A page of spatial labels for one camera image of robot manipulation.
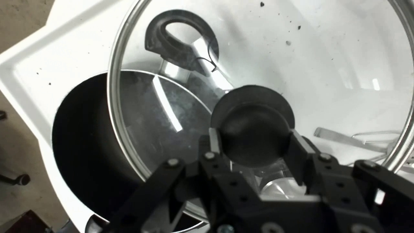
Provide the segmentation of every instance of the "pot handle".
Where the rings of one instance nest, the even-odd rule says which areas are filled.
[[[186,10],[168,10],[157,14],[147,25],[144,49],[182,68],[204,73],[192,46],[181,42],[166,31],[169,23],[185,23],[194,27],[205,40],[209,51],[218,58],[218,42],[214,32],[199,15]]]

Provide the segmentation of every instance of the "glass lid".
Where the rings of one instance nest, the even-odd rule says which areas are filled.
[[[261,85],[291,106],[289,126],[341,164],[397,170],[412,143],[407,1],[141,0],[115,40],[108,107],[141,178],[161,161],[194,161],[229,90]],[[263,196],[298,195],[282,160],[230,161]],[[203,216],[196,204],[188,211]]]

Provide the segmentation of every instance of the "metal rim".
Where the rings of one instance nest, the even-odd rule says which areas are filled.
[[[119,84],[119,73],[121,69],[121,59],[125,51],[125,46],[128,38],[135,25],[135,22],[139,19],[143,9],[151,0],[137,0],[132,6],[125,19],[122,20],[112,46],[111,57],[110,57],[110,67],[107,73],[107,107],[110,114],[110,120],[113,128],[115,137],[121,151],[125,155],[125,159],[130,163],[132,168],[135,173],[144,180],[142,170],[138,170],[134,165],[134,161],[130,160],[135,158],[137,151],[134,150],[128,133],[124,130],[124,121],[121,117],[119,95],[116,94],[116,86]],[[414,58],[414,2],[411,0],[388,0],[394,11],[397,13],[399,22],[402,23],[406,36],[408,38],[411,46],[411,57]],[[411,101],[410,111],[403,124],[403,129],[389,152],[389,155],[384,159],[383,165],[386,167],[392,172],[397,172],[403,163],[408,159],[411,152],[414,151],[414,106]],[[190,216],[195,218],[203,218],[201,216],[196,216],[192,212],[187,212]]]

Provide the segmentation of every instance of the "screw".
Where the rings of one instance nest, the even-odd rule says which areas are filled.
[[[176,158],[170,158],[170,159],[166,160],[166,164],[168,164],[169,167],[176,167],[178,163],[179,163],[179,160],[176,159]]]
[[[284,233],[284,230],[276,222],[265,222],[261,225],[261,233]]]
[[[205,152],[204,156],[205,156],[205,159],[208,159],[208,160],[216,158],[214,152],[212,152],[212,151]]]
[[[350,226],[351,233],[375,233],[375,230],[367,225],[363,224],[353,224]]]
[[[329,160],[332,156],[329,154],[319,154],[322,160]]]
[[[217,227],[217,233],[234,233],[232,225],[223,224]]]
[[[367,168],[375,168],[376,163],[371,161],[371,160],[363,160],[362,164]]]

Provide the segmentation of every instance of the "pot lid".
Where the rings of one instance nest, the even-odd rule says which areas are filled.
[[[289,103],[291,128],[341,164],[371,159],[398,169],[414,147],[407,7],[381,0],[137,1],[108,72],[125,158],[143,180],[166,158],[195,160],[217,101],[261,85]],[[280,160],[231,168],[263,195],[279,194],[271,189],[278,178],[289,183]]]

